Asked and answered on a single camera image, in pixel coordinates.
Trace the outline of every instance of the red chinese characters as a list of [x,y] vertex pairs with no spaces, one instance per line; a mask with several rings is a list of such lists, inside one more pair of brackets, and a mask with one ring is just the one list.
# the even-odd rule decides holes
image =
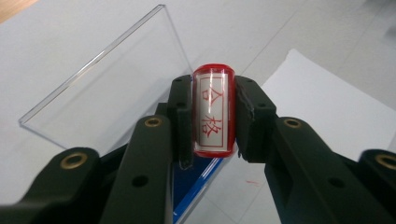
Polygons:
[[224,64],[207,64],[193,74],[193,140],[199,156],[233,154],[233,76],[233,69]]

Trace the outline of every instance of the transparent plastic sheet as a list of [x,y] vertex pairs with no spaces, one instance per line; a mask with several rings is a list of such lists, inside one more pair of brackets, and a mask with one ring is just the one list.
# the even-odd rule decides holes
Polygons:
[[175,27],[159,5],[19,123],[65,149],[91,147],[105,155],[127,143],[134,124],[166,100],[172,80],[187,74]]

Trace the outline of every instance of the black plastic part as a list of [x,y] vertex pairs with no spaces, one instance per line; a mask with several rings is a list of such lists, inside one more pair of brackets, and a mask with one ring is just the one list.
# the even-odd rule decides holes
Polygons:
[[235,77],[235,131],[239,155],[248,162],[266,162],[276,106],[252,79]]
[[172,223],[171,123],[139,120],[123,156],[100,223]]
[[155,109],[155,114],[163,115],[167,117],[167,109],[168,109],[167,103],[158,103],[157,108]]
[[193,163],[190,75],[173,80],[167,106],[167,117],[172,122],[175,161],[181,169],[187,169]]
[[92,202],[101,182],[98,153],[68,149],[49,162],[18,203],[0,207],[0,223],[97,223]]
[[265,174],[283,223],[395,223],[305,122],[276,120],[279,160]]
[[396,155],[380,149],[366,150],[357,170],[361,182],[396,220]]
[[128,145],[119,147],[119,148],[115,149],[114,151],[107,153],[105,156],[103,156],[101,158],[102,167],[103,167],[106,175],[118,171],[118,169],[120,167],[120,163],[122,161],[122,157],[123,157],[127,147],[128,147]]

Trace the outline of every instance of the red cylinder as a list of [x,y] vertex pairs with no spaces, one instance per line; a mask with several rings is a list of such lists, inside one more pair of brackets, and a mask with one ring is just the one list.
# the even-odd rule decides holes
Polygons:
[[233,155],[235,142],[234,71],[225,64],[205,64],[192,74],[194,152],[201,157]]

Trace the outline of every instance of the white label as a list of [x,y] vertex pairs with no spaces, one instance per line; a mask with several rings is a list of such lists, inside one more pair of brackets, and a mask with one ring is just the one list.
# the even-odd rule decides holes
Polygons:
[[222,73],[196,76],[195,148],[227,151],[228,77]]

